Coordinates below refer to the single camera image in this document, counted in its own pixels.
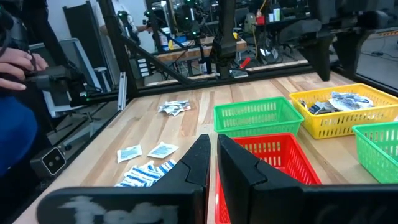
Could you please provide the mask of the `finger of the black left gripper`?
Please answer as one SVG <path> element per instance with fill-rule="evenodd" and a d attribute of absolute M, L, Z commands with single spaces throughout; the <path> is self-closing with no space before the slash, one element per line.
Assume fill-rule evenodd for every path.
<path fill-rule="evenodd" d="M 323 81 L 330 80 L 329 48 L 332 42 L 332 35 L 300 40 L 300 53 Z"/>
<path fill-rule="evenodd" d="M 360 29 L 336 35 L 334 49 L 345 75 L 356 74 L 362 45 L 371 34 L 371 30 Z"/>

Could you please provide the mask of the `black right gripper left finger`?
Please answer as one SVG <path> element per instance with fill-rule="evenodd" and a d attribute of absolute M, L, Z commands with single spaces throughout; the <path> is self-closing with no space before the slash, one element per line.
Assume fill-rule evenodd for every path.
<path fill-rule="evenodd" d="M 200 135 L 151 187 L 68 187 L 38 204 L 39 224 L 205 224 L 211 141 Z"/>

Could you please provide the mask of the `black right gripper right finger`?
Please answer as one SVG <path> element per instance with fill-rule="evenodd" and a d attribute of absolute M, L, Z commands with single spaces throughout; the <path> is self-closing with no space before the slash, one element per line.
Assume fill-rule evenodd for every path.
<path fill-rule="evenodd" d="M 398 184 L 323 185 L 292 134 L 217 142 L 231 224 L 398 224 Z"/>

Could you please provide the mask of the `white blue-striped bandage wrapper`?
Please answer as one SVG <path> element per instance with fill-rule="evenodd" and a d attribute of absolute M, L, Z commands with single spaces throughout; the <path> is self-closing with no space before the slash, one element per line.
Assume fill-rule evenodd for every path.
<path fill-rule="evenodd" d="M 137 187 L 137 183 L 132 179 L 125 178 L 120 183 L 116 184 L 115 187 Z"/>
<path fill-rule="evenodd" d="M 154 170 L 133 166 L 124 173 L 124 177 L 140 187 L 150 187 L 162 177 L 161 174 Z"/>
<path fill-rule="evenodd" d="M 160 174 L 160 175 L 165 175 L 166 173 L 168 173 L 174 166 L 176 165 L 176 162 L 174 160 L 168 160 L 166 162 L 164 162 L 163 164 L 161 164 L 160 166 L 156 167 L 156 171 Z"/>

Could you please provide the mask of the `red plastic basket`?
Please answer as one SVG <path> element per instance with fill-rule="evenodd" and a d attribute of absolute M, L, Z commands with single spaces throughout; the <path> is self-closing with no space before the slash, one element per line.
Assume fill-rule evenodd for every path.
<path fill-rule="evenodd" d="M 302 188 L 321 183 L 290 133 L 218 136 L 216 224 L 295 224 Z"/>

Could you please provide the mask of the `yellow plastic basket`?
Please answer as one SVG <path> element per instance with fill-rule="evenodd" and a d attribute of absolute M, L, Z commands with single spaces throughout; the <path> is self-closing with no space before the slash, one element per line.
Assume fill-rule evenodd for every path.
<path fill-rule="evenodd" d="M 309 108 L 318 101 L 328 101 L 333 91 L 366 96 L 373 101 L 374 107 L 312 115 L 299 103 L 299 99 L 303 99 Z M 314 139 L 352 135 L 352 127 L 355 125 L 390 122 L 398 116 L 398 97 L 361 83 L 300 91 L 289 96 L 295 109 L 304 117 L 303 127 Z"/>

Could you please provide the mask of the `green plastic basket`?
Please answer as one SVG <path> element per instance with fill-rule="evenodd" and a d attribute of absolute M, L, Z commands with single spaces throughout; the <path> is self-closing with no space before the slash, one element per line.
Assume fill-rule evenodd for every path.
<path fill-rule="evenodd" d="M 398 184 L 398 121 L 353 126 L 359 163 L 380 183 Z"/>
<path fill-rule="evenodd" d="M 214 107 L 214 130 L 229 137 L 292 133 L 304 117 L 283 96 Z"/>

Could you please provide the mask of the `silver aluminium bar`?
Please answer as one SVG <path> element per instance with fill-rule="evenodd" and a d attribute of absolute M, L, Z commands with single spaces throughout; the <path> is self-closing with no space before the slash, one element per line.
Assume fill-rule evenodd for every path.
<path fill-rule="evenodd" d="M 127 100 L 127 76 L 125 72 L 120 73 L 118 90 L 118 111 L 126 107 Z"/>

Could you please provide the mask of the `wooden background table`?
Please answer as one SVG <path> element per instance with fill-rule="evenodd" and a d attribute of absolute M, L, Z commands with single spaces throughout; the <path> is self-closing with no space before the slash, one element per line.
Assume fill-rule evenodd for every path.
<path fill-rule="evenodd" d="M 205 57 L 208 57 L 211 53 L 212 43 L 214 37 L 205 37 L 201 39 L 201 43 L 203 45 L 203 53 Z M 186 42 L 187 45 L 190 46 L 188 50 L 184 49 L 176 49 L 175 52 L 168 51 L 166 53 L 154 55 L 158 60 L 164 63 L 173 62 L 176 59 L 178 60 L 192 60 L 201 57 L 201 51 L 199 47 L 194 47 L 194 42 Z"/>

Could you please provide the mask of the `white socket strip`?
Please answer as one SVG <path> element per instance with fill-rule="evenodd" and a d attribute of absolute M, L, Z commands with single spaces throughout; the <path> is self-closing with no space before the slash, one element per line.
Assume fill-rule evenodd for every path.
<path fill-rule="evenodd" d="M 139 74 L 142 77 L 148 77 L 150 75 L 150 68 L 149 68 L 149 64 L 147 63 L 146 59 L 140 58 L 140 59 L 137 59 L 136 62 L 137 62 Z"/>

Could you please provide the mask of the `person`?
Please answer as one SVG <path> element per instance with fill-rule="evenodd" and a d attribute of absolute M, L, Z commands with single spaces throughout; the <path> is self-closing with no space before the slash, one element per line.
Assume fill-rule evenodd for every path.
<path fill-rule="evenodd" d="M 19 18 L 19 4 L 10 0 L 0 0 L 0 56 L 7 48 L 33 54 L 29 50 L 27 29 Z M 41 72 L 25 69 L 24 71 L 25 79 L 28 75 Z M 1 75 L 24 84 L 25 79 L 18 80 L 5 73 Z M 0 178 L 31 150 L 38 132 L 34 113 L 16 98 L 15 92 L 17 91 L 0 87 Z"/>

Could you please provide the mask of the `black upright panel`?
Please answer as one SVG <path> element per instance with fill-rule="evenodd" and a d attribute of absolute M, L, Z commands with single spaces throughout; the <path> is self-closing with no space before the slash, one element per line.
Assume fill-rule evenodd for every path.
<path fill-rule="evenodd" d="M 71 36 L 80 41 L 93 68 L 107 67 L 91 3 L 85 1 L 79 6 L 63 6 L 63 12 Z"/>

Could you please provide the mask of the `person's hand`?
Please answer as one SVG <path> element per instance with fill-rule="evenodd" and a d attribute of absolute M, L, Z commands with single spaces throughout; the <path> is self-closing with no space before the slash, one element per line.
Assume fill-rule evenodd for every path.
<path fill-rule="evenodd" d="M 29 54 L 19 49 L 7 48 L 0 56 L 0 87 L 16 91 L 25 90 L 24 84 L 6 79 L 1 74 L 5 73 L 18 80 L 24 80 L 24 69 L 27 71 L 42 71 L 47 67 L 47 62 L 39 54 Z"/>

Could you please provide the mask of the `black metal table frame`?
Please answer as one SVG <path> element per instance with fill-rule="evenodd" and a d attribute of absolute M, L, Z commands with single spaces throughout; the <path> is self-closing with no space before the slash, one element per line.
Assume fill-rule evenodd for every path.
<path fill-rule="evenodd" d="M 113 6 L 111 0 L 97 0 L 97 1 L 99 3 L 99 8 L 101 9 L 101 12 L 103 14 L 105 24 L 110 32 L 111 43 L 112 43 L 114 52 L 116 54 L 116 58 L 118 60 L 118 65 L 119 65 L 119 68 L 121 69 L 121 71 L 126 72 L 127 76 L 129 78 L 133 77 L 132 68 L 127 61 L 127 53 L 126 53 L 126 50 L 130 49 L 133 53 L 138 54 L 141 57 L 145 58 L 149 63 L 153 64 L 156 68 L 159 68 L 163 72 L 168 73 L 172 78 L 174 78 L 174 80 L 176 80 L 176 83 L 173 84 L 172 86 L 157 87 L 154 90 L 140 89 L 137 87 L 137 85 L 133 81 L 129 80 L 127 83 L 128 98 L 133 99 L 138 96 L 155 95 L 155 94 L 161 94 L 161 93 L 171 93 L 171 92 L 176 92 L 179 90 L 193 90 L 193 89 L 197 89 L 197 88 L 204 88 L 204 87 L 211 87 L 211 86 L 221 86 L 221 85 L 226 85 L 226 84 L 232 84 L 234 82 L 232 76 L 229 75 L 229 73 L 228 73 L 231 68 L 230 65 L 231 65 L 232 61 L 234 60 L 234 56 L 236 55 L 236 51 L 237 51 L 237 41 L 234 39 L 234 37 L 233 37 L 233 43 L 236 45 L 235 46 L 236 51 L 232 56 L 232 61 L 229 63 L 229 65 L 226 69 L 226 77 L 221 76 L 221 69 L 219 69 L 216 66 L 216 70 L 219 73 L 218 78 L 213 78 L 210 81 L 195 81 L 195 80 L 189 79 L 189 78 L 177 73 L 176 71 L 172 70 L 171 68 L 166 66 L 165 63 L 158 60 L 153 54 L 144 50 L 135 41 L 133 41 L 131 38 L 128 38 L 127 35 L 123 34 L 121 31 L 121 25 L 119 24 L 118 18 L 114 12 L 114 6 Z M 214 39 L 213 39 L 213 43 L 212 43 L 211 52 L 213 50 Z"/>

